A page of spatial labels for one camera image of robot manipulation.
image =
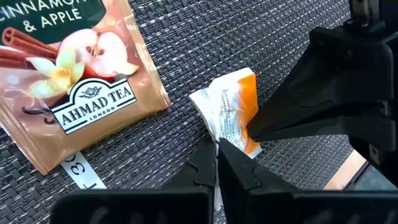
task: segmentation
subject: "cinnamon stick illustration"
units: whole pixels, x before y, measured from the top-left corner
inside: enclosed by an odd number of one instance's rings
[[[35,57],[35,55],[14,50],[0,49],[0,67],[35,70],[33,65],[26,60],[27,57]]]
[[[3,30],[1,40],[6,46],[21,50],[28,54],[51,59],[57,58],[57,49],[12,27]]]

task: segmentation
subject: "gray woven mat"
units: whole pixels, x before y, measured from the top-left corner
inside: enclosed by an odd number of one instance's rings
[[[131,7],[173,106],[83,151],[109,189],[160,187],[178,171],[206,135],[190,93],[250,67],[263,103],[304,51],[307,32],[349,16],[345,0],[137,0]],[[264,147],[257,160],[303,189],[322,189],[352,151],[343,136]],[[61,167],[40,175],[4,131],[0,155],[1,223],[47,223],[55,201],[78,189]],[[225,222],[222,211],[216,222]]]

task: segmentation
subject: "crumpled tea bag wrapper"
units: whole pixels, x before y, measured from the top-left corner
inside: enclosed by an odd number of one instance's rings
[[[0,123],[42,174],[171,105],[127,0],[0,6],[25,12],[0,26]]]
[[[262,148],[248,135],[246,126],[258,111],[256,74],[244,68],[212,81],[208,88],[192,93],[189,98],[195,105],[216,143],[225,138],[251,159]],[[222,206],[220,188],[215,192],[215,208]]]

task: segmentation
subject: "apple slice illustration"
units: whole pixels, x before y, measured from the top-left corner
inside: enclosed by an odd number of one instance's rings
[[[78,30],[61,42],[58,51],[68,47],[76,50],[77,62],[84,62],[92,69],[82,78],[96,77],[111,82],[117,74],[132,75],[138,69],[127,61],[126,46],[113,32]]]

